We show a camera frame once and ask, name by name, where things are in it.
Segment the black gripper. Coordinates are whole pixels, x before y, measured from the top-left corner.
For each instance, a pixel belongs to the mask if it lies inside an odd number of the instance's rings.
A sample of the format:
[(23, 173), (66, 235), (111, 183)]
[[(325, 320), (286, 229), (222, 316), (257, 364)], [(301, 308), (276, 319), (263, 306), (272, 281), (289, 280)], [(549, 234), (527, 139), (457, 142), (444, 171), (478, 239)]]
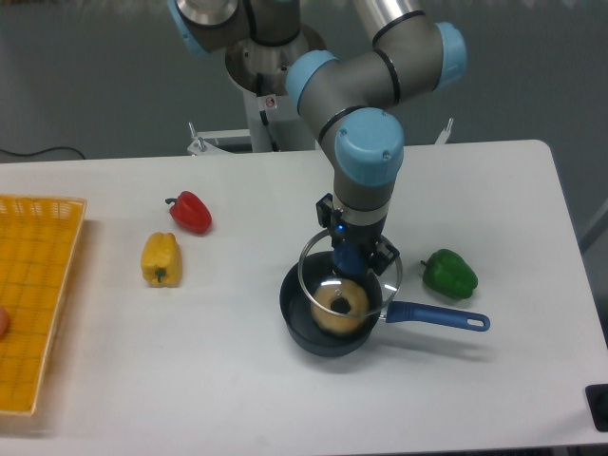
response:
[(354, 245), (355, 271), (372, 269), (381, 276), (399, 257), (399, 250), (388, 240), (381, 239), (386, 218), (375, 223), (358, 225), (346, 221), (339, 211), (332, 212), (332, 247), (347, 241)]

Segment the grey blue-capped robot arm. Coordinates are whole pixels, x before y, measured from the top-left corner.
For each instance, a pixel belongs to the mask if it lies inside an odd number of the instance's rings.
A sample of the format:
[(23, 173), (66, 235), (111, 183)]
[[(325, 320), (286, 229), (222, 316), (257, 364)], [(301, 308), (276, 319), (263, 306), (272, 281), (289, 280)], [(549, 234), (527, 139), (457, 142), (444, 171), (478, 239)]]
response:
[(459, 79), (464, 38), (416, 1), (358, 1), (369, 51), (341, 61), (300, 17), (296, 1), (172, 1), (188, 49), (222, 50), (241, 91), (256, 152), (318, 146), (333, 190), (317, 205), (332, 246), (350, 245), (382, 274), (398, 251), (382, 237), (405, 135), (390, 109)]

